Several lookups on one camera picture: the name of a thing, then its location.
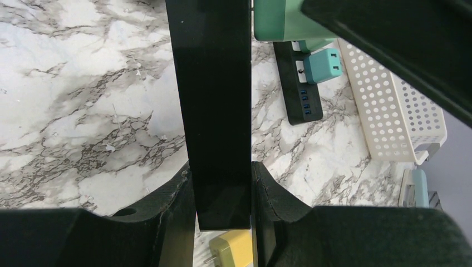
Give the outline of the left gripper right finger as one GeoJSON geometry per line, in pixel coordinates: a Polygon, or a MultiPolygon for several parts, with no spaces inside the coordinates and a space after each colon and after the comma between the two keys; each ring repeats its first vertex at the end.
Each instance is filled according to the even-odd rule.
{"type": "Polygon", "coordinates": [[[457,224],[429,208],[310,207],[252,163],[255,266],[470,266],[457,224]]]}

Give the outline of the yellow usb charger plug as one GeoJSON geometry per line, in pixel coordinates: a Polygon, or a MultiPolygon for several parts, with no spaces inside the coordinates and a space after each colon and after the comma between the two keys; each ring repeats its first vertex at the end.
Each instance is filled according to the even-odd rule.
{"type": "Polygon", "coordinates": [[[209,242],[211,256],[203,261],[221,267],[245,267],[253,263],[252,235],[249,230],[231,230],[209,242]]]}

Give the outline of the black power strip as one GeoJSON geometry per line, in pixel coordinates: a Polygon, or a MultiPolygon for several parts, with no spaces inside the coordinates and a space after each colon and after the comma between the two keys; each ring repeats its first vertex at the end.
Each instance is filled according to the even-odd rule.
{"type": "Polygon", "coordinates": [[[293,46],[293,42],[273,42],[279,79],[288,121],[292,126],[318,121],[323,109],[318,86],[306,81],[303,60],[307,53],[293,46]]]}
{"type": "Polygon", "coordinates": [[[250,227],[250,7],[250,1],[166,2],[202,231],[250,227]]]}

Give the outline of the teal charger plug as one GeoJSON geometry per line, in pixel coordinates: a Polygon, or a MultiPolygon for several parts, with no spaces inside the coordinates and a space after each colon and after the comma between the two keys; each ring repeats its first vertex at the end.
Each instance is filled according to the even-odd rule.
{"type": "Polygon", "coordinates": [[[298,42],[310,53],[338,36],[301,12],[302,0],[253,1],[254,36],[262,42],[298,42]]]}
{"type": "Polygon", "coordinates": [[[342,74],[339,51],[326,48],[303,60],[306,80],[309,84],[326,82],[342,74]]]}

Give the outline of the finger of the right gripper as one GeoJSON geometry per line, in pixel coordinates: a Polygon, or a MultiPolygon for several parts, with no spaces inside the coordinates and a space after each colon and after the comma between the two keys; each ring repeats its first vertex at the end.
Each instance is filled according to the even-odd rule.
{"type": "Polygon", "coordinates": [[[304,1],[301,11],[471,125],[470,1],[304,1]]]}

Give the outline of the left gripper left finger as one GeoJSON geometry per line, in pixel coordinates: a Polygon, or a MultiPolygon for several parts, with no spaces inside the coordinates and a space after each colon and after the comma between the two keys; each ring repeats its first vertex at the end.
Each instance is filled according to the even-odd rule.
{"type": "Polygon", "coordinates": [[[81,208],[1,210],[1,265],[192,266],[195,219],[184,165],[111,216],[81,208]]]}

